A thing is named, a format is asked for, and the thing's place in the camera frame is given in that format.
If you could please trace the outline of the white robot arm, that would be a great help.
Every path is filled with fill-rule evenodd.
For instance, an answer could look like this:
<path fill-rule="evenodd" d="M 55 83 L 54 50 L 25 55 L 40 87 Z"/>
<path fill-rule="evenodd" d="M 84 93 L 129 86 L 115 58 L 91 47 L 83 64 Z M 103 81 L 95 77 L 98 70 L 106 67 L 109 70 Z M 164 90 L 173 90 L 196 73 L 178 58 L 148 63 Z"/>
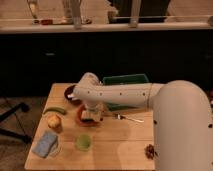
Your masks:
<path fill-rule="evenodd" d="M 213 171 L 213 111 L 196 84 L 103 85 L 87 72 L 73 94 L 92 113 L 100 102 L 152 109 L 156 171 Z"/>

